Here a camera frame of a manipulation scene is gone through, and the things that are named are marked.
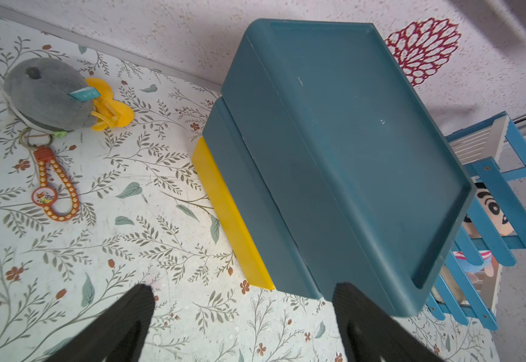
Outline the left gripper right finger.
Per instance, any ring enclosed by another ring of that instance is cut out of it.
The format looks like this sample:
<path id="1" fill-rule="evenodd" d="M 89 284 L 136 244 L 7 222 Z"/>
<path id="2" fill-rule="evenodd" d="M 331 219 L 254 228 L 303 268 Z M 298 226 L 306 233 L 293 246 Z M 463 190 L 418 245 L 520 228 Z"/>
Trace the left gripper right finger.
<path id="1" fill-rule="evenodd" d="M 352 284 L 339 283 L 332 304 L 347 360 L 442 360 Z"/>

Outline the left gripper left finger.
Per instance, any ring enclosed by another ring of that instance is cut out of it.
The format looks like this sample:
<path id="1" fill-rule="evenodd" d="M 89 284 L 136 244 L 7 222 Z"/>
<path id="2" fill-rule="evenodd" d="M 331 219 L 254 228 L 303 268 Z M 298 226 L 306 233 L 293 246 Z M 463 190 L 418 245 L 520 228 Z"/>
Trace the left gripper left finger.
<path id="1" fill-rule="evenodd" d="M 49 361 L 138 361 L 154 314 L 150 286 L 138 284 Z"/>

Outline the teal drawer cabinet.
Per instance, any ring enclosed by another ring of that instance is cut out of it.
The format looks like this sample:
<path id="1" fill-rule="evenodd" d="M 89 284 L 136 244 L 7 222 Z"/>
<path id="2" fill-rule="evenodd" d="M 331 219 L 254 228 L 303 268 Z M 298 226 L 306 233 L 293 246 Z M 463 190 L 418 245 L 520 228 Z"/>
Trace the teal drawer cabinet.
<path id="1" fill-rule="evenodd" d="M 246 280 L 417 315 L 475 187 L 371 24 L 258 19 L 193 154 Z"/>

